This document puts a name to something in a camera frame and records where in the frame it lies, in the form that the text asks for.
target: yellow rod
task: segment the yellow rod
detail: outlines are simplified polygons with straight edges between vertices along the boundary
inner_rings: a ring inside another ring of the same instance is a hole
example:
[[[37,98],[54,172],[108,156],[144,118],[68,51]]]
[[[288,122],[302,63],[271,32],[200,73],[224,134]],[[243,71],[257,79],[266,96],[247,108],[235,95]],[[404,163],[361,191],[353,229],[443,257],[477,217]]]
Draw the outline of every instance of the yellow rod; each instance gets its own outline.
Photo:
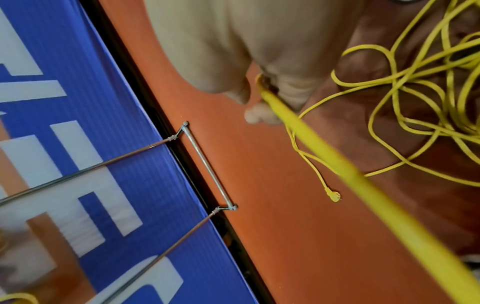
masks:
[[[444,291],[459,304],[479,304],[480,284],[458,257],[430,234],[415,218],[364,177],[335,148],[323,141],[278,97],[256,78],[260,95],[273,112],[298,138],[338,174],[340,179],[393,232],[410,253],[430,273]]]

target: black edge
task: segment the black edge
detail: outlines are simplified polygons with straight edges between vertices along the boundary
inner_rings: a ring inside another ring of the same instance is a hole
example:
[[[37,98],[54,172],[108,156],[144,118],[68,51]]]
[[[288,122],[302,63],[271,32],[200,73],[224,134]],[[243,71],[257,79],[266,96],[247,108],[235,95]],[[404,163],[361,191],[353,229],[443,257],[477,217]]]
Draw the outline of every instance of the black edge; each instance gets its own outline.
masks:
[[[166,138],[174,134],[180,126],[175,126],[176,128],[174,128],[168,121],[146,80],[143,78],[143,75],[99,3],[99,0],[79,0],[79,2],[160,135]],[[168,148],[205,210],[211,212],[219,205],[217,200],[210,191],[192,158],[187,153],[185,146],[180,141],[174,141],[173,143],[174,144],[168,144]],[[211,220],[222,237],[228,234],[232,238],[231,245],[228,247],[230,253],[259,303],[274,304],[275,301],[272,295],[265,286],[265,283],[227,218],[220,213]]]

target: orange surface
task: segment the orange surface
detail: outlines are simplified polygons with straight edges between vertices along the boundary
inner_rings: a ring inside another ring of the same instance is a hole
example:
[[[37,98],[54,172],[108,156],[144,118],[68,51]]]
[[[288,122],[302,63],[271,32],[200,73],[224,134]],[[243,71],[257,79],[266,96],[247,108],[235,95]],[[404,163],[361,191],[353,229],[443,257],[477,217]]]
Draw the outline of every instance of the orange surface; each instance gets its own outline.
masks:
[[[334,174],[320,168],[331,189],[342,194],[340,203],[329,200],[314,172],[292,150],[282,126],[247,125],[244,107],[182,80],[156,41],[141,1],[100,2],[172,125],[190,121],[239,205],[238,211],[226,214],[277,303],[450,302],[384,225]],[[251,81],[255,74],[249,72]],[[314,99],[336,90],[326,84]],[[254,92],[251,100],[258,99]],[[395,161],[367,133],[366,117],[377,99],[365,94],[345,97],[314,111],[306,121],[361,170],[372,171]],[[378,133],[403,147],[402,153],[419,144],[391,116],[378,121]],[[221,202],[193,148],[184,143]],[[455,147],[449,143],[439,145],[419,161],[438,167],[445,164],[440,156],[450,150]],[[461,166],[464,177],[478,176],[478,169],[460,156],[452,159],[452,166],[455,172],[455,166]],[[477,243],[476,189],[407,167],[373,181],[454,250]],[[451,212],[453,202],[457,209]]]

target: metal rod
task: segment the metal rod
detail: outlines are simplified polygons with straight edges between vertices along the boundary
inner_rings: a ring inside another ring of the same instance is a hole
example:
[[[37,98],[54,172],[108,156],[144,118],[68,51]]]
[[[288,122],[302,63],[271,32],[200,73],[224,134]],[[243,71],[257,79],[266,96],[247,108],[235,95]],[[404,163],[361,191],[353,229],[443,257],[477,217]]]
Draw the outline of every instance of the metal rod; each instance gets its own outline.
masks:
[[[195,137],[193,136],[193,134],[190,132],[190,129],[189,129],[189,122],[188,121],[185,121],[182,125],[182,129],[183,129],[183,132],[185,133],[185,135],[188,137],[188,139],[190,140],[191,144],[193,145],[193,147],[195,148],[195,151],[197,152],[198,156],[200,157],[201,161],[203,162],[203,164],[205,165],[206,169],[208,170],[208,172],[210,173],[210,176],[212,177],[213,181],[215,182],[216,186],[218,187],[218,189],[220,190],[220,193],[221,195],[223,196],[227,206],[228,206],[228,209],[229,210],[236,210],[238,208],[237,205],[235,205],[232,200],[230,199],[229,195],[227,194],[227,191],[225,191],[225,188],[223,187],[223,185],[220,183],[219,181],[219,178],[218,176],[215,174],[215,171],[213,170],[212,166],[210,166],[210,163],[209,161],[207,160],[207,157],[205,156],[205,154],[203,153],[203,151],[200,149],[200,146],[199,144],[197,143],[197,141],[195,140]]]
[[[86,173],[89,173],[95,169],[98,169],[100,167],[104,167],[104,166],[107,166],[107,165],[110,165],[110,164],[113,164],[113,163],[116,163],[120,160],[123,160],[123,159],[126,159],[132,155],[136,155],[136,154],[139,154],[139,153],[142,153],[146,150],[149,150],[151,148],[154,148],[154,147],[157,147],[161,144],[164,144],[166,142],[169,142],[169,141],[172,141],[172,140],[175,140],[179,137],[180,133],[182,132],[183,130],[183,125],[182,127],[177,131],[177,133],[175,135],[172,135],[168,138],[165,138],[163,140],[160,140],[156,143],[153,143],[151,145],[148,145],[148,146],[145,146],[143,148],[140,148],[138,150],[135,150],[135,151],[131,151],[130,153],[127,153],[127,154],[124,154],[124,155],[121,155],[119,157],[116,157],[116,158],[113,158],[111,160],[107,160],[107,161],[104,161],[104,162],[101,162],[99,164],[96,164],[96,165],[93,165],[91,167],[88,167],[88,168],[85,168],[83,170],[80,170],[80,171],[77,171],[75,173],[72,173],[72,174],[69,174],[69,175],[65,175],[65,176],[62,176],[60,178],[57,178],[57,179],[54,179],[48,183],[45,183],[45,184],[42,184],[42,185],[39,185],[37,187],[33,187],[33,188],[30,188],[30,189],[27,189],[25,191],[22,191],[22,192],[19,192],[19,193],[16,193],[16,194],[13,194],[11,196],[8,196],[4,199],[1,199],[0,200],[0,207],[3,207],[4,205],[8,204],[9,202],[12,202],[13,200],[17,199],[17,198],[20,198],[20,197],[23,197],[23,196],[26,196],[26,195],[30,195],[30,194],[33,194],[33,193],[36,193],[38,191],[41,191],[41,190],[44,190],[44,189],[47,189],[47,188],[50,188],[50,187],[53,187],[53,186],[56,186],[58,184],[61,184],[63,182],[66,182],[66,181],[69,181],[71,179],[74,179],[76,177],[79,177],[81,175],[84,175]]]
[[[151,261],[145,268],[140,270],[135,276],[133,276],[130,280],[128,280],[125,284],[123,284],[119,289],[117,289],[114,293],[112,293],[108,298],[106,298],[101,304],[108,304],[111,303],[117,296],[119,296],[122,292],[124,292],[130,285],[132,285],[136,280],[138,280],[142,275],[144,275],[149,269],[151,269],[156,263],[158,263],[162,258],[164,258],[167,254],[169,254],[172,250],[175,249],[180,243],[182,243],[186,238],[188,238],[192,233],[194,233],[197,229],[199,229],[203,224],[205,224],[212,216],[217,214],[220,210],[225,210],[226,208],[217,207],[215,208],[206,218],[201,220],[200,223],[195,225],[189,232],[187,232],[184,236],[181,237],[178,241],[175,242],[169,249],[167,249],[164,253],[157,256],[153,261]]]

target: yellow pole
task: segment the yellow pole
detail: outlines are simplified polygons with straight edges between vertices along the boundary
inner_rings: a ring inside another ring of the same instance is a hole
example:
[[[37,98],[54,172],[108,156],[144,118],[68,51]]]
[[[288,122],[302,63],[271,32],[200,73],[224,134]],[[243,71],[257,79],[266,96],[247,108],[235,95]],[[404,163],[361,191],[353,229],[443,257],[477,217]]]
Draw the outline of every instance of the yellow pole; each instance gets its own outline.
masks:
[[[323,141],[306,123],[263,86],[260,95],[297,137],[338,174],[340,179],[393,232],[444,291],[459,304],[479,304],[480,284],[458,257],[431,235],[417,220],[379,190],[336,149]]]

